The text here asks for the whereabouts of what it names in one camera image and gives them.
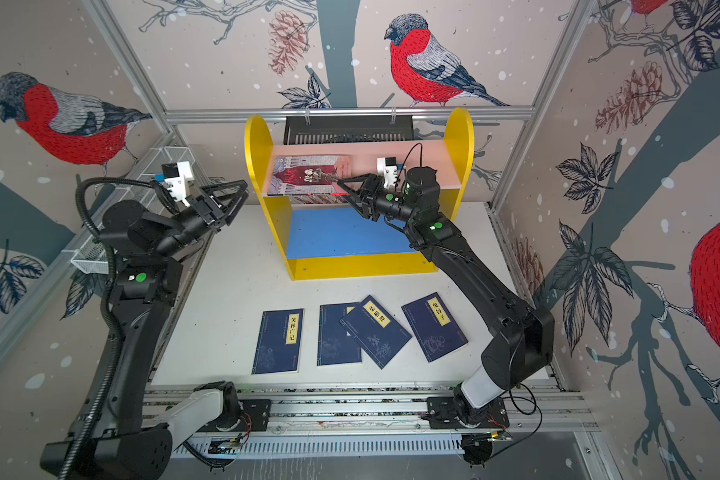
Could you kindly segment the red silver illustrated book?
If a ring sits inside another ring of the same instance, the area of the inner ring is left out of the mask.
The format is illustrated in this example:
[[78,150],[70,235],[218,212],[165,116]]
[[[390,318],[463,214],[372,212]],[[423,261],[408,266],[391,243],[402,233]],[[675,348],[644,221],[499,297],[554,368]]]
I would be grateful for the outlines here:
[[346,155],[277,156],[267,188],[270,196],[336,194],[337,182],[351,174]]

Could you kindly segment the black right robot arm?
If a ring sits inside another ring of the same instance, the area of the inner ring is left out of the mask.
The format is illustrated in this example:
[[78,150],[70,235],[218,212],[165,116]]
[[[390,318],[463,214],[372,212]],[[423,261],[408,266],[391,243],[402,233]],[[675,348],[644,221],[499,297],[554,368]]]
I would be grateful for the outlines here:
[[400,231],[409,246],[455,283],[491,333],[481,366],[454,393],[455,418],[468,428],[477,427],[487,419],[491,402],[552,362],[554,317],[516,295],[477,257],[440,211],[440,185],[433,168],[408,170],[399,192],[386,189],[383,178],[375,174],[340,179],[337,184],[363,218],[403,222]]

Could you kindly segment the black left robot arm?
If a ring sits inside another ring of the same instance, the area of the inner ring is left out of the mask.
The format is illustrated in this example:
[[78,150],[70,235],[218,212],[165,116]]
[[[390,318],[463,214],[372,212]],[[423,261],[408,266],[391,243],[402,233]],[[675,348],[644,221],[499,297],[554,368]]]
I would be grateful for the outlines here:
[[189,398],[143,426],[143,401],[163,327],[179,294],[183,265],[176,254],[235,219],[248,197],[243,180],[204,186],[179,209],[158,181],[125,180],[153,190],[170,211],[163,216],[136,200],[123,200],[95,222],[85,195],[109,177],[83,181],[75,204],[84,225],[107,260],[100,303],[108,336],[92,385],[64,440],[47,444],[40,467],[59,479],[157,479],[172,452],[201,427],[252,429],[235,386],[216,381],[197,387]]

